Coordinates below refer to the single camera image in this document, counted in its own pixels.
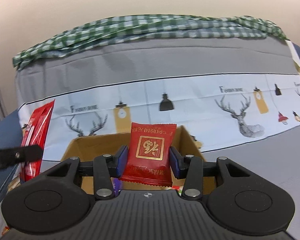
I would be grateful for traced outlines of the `red square candy packet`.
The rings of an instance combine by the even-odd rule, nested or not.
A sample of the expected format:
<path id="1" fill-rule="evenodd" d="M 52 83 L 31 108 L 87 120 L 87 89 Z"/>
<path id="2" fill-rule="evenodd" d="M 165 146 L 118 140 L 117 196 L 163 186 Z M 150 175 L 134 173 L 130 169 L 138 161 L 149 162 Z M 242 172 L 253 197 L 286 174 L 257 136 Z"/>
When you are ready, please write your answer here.
<path id="1" fill-rule="evenodd" d="M 176 124 L 138 124 L 133 122 L 130 145 L 122 181 L 171 187 L 169 148 Z"/>

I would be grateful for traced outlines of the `long red spicy strip packet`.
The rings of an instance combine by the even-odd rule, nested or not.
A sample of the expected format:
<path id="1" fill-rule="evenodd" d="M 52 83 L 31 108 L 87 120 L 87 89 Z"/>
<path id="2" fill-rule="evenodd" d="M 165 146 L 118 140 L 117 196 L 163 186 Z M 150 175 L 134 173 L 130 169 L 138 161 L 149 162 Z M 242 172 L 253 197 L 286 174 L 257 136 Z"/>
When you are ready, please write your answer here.
<path id="1" fill-rule="evenodd" d="M 50 125 L 55 101 L 44 104 L 35 109 L 23 131 L 22 146 L 38 145 L 42 150 L 45 147 L 47 131 Z M 24 183 L 40 174 L 42 158 L 21 164 L 20 182 Z"/>

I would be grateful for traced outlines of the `green checked cloth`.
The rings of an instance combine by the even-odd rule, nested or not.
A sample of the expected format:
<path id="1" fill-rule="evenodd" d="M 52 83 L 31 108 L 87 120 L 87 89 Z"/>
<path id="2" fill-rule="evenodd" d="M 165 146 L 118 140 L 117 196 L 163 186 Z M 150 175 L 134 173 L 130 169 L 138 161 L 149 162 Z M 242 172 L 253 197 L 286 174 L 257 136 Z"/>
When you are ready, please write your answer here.
<path id="1" fill-rule="evenodd" d="M 39 59 L 60 59 L 96 47 L 141 39 L 169 38 L 246 38 L 273 36 L 286 40 L 274 22 L 252 16 L 203 17 L 174 14 L 116 16 L 74 27 L 15 55 L 16 70 Z"/>

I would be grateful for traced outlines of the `purple cow chocolate bar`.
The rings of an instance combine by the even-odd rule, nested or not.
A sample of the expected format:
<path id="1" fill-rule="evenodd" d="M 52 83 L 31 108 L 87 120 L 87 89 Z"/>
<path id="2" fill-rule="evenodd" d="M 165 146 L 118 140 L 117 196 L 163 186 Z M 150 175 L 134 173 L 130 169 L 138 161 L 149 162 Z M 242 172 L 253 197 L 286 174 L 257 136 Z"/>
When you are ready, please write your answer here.
<path id="1" fill-rule="evenodd" d="M 113 184 L 114 194 L 115 196 L 118 196 L 122 190 L 122 181 L 118 178 L 112 178 L 111 181 Z"/>

